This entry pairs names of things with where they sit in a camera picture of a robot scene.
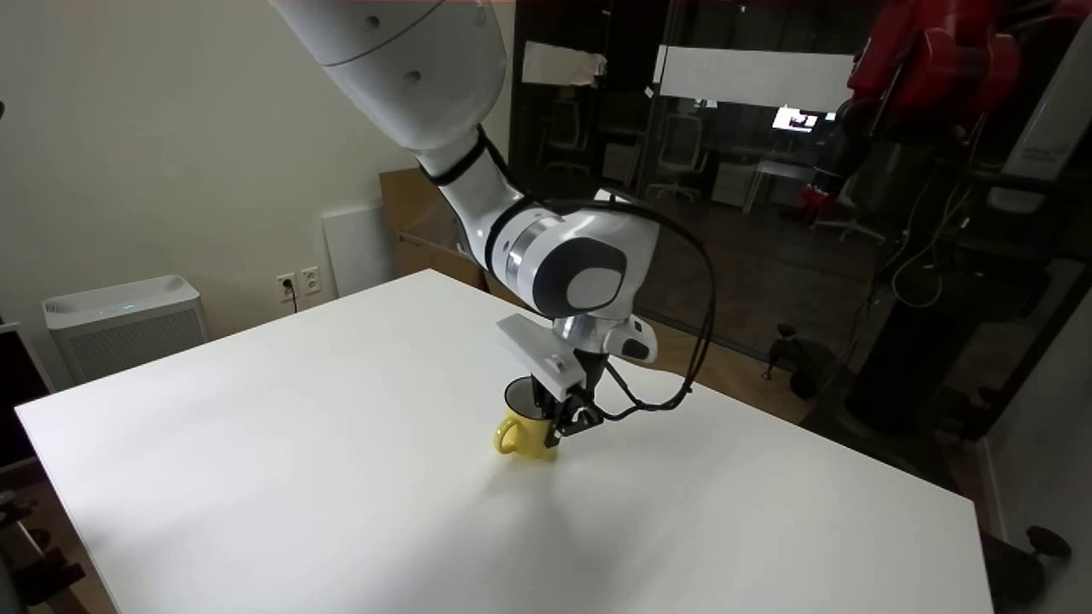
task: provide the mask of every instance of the yellow object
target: yellow object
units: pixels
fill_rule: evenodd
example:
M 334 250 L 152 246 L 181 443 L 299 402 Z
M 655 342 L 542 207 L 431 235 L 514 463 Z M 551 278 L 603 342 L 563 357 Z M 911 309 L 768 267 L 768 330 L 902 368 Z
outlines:
M 551 445 L 545 440 L 551 440 L 545 419 L 528 419 L 511 410 L 505 412 L 498 436 L 495 436 L 498 452 L 528 458 L 528 459 L 557 459 L 557 445 Z

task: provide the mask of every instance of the white table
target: white table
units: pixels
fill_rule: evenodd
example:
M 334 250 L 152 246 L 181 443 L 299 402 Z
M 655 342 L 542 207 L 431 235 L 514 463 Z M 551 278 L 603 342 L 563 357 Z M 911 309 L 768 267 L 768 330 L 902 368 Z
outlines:
M 132 614 L 990 609 L 965 499 L 709 387 L 498 458 L 505 312 L 420 274 L 22 419 Z

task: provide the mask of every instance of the white tabletop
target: white tabletop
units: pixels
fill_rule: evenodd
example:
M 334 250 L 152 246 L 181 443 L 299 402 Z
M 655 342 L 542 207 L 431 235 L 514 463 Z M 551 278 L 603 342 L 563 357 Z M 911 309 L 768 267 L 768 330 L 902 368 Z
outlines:
M 132 614 L 990 609 L 965 499 L 709 387 L 498 458 L 505 312 L 420 274 L 22 419 Z

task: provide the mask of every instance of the white wall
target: white wall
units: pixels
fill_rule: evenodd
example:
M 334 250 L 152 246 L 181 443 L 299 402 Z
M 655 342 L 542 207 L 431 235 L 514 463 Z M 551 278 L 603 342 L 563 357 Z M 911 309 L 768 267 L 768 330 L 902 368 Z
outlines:
M 1006 536 L 1047 526 L 1074 547 L 1033 609 L 1092 609 L 1092 292 L 993 426 L 990 459 Z
M 0 312 L 55 378 L 46 297 L 183 274 L 215 335 L 270 321 L 272 277 L 323 261 L 317 212 L 412 162 L 267 0 L 3 0 L 0 97 Z M 509 89 L 487 130 L 509 144 Z

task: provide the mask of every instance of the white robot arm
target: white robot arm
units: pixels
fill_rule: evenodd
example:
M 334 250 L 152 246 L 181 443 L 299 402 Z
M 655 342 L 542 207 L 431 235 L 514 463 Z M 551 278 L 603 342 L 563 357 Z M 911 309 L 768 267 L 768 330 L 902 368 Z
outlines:
M 655 335 L 633 302 L 660 226 L 619 212 L 557 216 L 526 202 L 478 130 L 505 83 L 505 46 L 487 0 L 272 0 L 272 6 L 334 84 L 394 144 L 418 154 L 454 204 L 473 259 L 552 321 L 557 344 L 655 357 Z M 518 344 L 557 400 L 584 382 L 584 368 L 568 353 L 557 360 L 551 342 L 518 336 Z

